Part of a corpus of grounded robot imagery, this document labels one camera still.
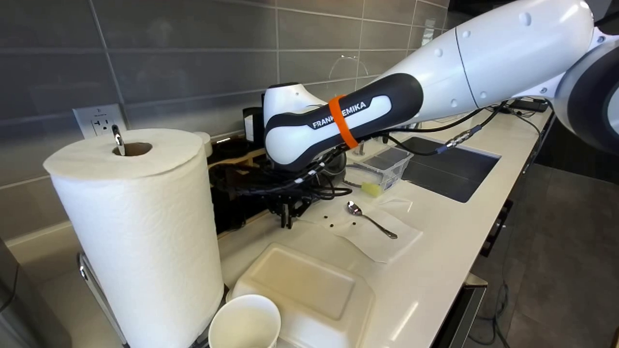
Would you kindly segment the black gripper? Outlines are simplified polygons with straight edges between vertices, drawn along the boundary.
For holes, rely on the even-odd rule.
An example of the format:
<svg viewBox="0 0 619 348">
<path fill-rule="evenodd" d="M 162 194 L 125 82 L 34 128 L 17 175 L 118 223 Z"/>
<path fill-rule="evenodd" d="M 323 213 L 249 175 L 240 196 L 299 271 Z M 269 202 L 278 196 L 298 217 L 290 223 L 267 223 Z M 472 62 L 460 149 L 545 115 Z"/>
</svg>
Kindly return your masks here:
<svg viewBox="0 0 619 348">
<path fill-rule="evenodd" d="M 269 211 L 280 217 L 280 229 L 288 229 L 296 217 L 301 217 L 319 200 L 319 192 L 321 188 L 313 171 L 298 178 L 284 178 L 267 198 Z"/>
</svg>

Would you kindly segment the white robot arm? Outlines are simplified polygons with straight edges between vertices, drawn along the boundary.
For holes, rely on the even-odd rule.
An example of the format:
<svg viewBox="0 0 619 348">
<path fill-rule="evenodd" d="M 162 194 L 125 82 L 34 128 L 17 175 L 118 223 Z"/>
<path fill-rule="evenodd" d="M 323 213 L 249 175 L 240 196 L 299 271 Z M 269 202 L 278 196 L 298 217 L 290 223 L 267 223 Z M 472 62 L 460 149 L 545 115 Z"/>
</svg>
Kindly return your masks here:
<svg viewBox="0 0 619 348">
<path fill-rule="evenodd" d="M 280 182 L 267 194 L 282 225 L 330 149 L 408 124 L 541 97 L 584 144 L 619 153 L 619 39 L 584 0 L 512 0 L 468 20 L 365 88 L 321 101 L 299 84 L 263 93 L 265 151 Z"/>
</svg>

